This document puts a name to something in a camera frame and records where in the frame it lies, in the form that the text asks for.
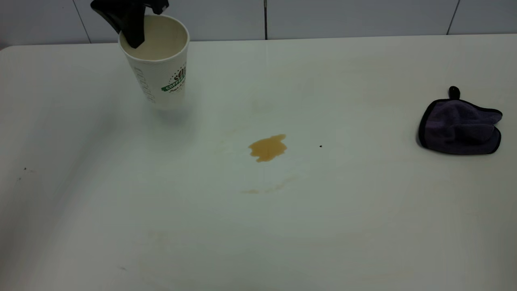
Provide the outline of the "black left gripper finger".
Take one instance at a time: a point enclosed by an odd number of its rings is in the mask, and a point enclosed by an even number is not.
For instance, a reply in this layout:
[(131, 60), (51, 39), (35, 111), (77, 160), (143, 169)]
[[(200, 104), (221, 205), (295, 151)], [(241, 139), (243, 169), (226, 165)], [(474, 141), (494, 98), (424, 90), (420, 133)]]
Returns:
[(146, 0), (93, 0), (91, 8), (114, 30), (122, 33), (131, 48), (138, 48), (144, 41), (144, 15)]
[(150, 7), (154, 14), (161, 15), (168, 9), (168, 0), (148, 0), (147, 6)]

